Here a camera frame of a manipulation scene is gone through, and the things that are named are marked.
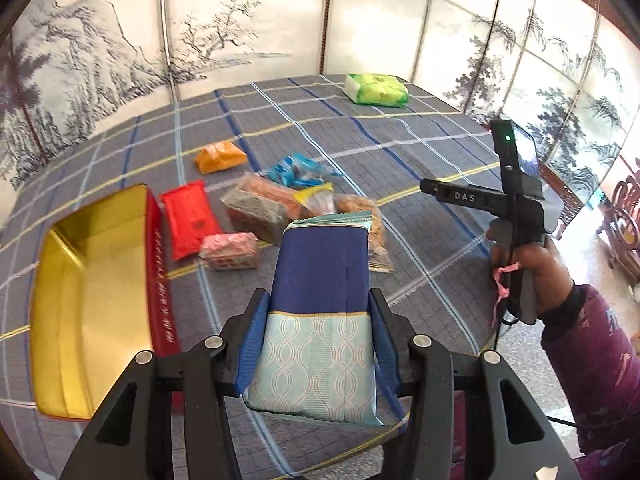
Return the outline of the right hand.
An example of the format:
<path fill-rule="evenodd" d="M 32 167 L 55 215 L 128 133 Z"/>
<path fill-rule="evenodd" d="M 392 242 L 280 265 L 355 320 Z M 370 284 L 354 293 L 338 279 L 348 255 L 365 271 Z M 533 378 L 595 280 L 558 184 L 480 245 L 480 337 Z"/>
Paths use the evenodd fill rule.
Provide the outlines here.
<path fill-rule="evenodd" d="M 570 296 L 574 281 L 552 237 L 547 235 L 544 244 L 528 244 L 514 249 L 511 257 L 503 255 L 491 230 L 486 232 L 494 244 L 490 250 L 492 266 L 506 266 L 518 262 L 525 271 L 533 273 L 537 314 L 557 309 Z"/>

